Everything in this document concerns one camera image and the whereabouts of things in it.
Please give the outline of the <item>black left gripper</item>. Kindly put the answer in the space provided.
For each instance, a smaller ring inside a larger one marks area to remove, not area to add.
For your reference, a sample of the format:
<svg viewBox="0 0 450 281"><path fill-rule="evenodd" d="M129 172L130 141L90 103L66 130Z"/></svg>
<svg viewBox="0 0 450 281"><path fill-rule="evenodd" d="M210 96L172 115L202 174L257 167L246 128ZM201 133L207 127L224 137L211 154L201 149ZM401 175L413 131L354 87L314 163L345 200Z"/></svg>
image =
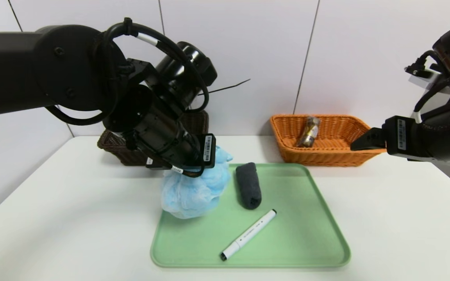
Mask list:
<svg viewBox="0 0 450 281"><path fill-rule="evenodd" d="M212 133L185 135L188 153L182 166L183 169L210 169L215 166L216 137Z"/></svg>

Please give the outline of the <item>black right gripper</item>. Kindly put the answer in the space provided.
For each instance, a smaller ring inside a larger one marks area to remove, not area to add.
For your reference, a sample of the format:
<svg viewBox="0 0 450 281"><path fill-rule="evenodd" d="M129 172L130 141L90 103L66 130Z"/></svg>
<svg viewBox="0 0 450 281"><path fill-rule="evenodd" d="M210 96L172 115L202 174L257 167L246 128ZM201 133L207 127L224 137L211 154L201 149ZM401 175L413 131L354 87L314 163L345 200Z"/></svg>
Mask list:
<svg viewBox="0 0 450 281"><path fill-rule="evenodd" d="M352 151L386 149L389 155L415 162L450 164L450 124L430 126L408 117L391 117L350 144Z"/></svg>

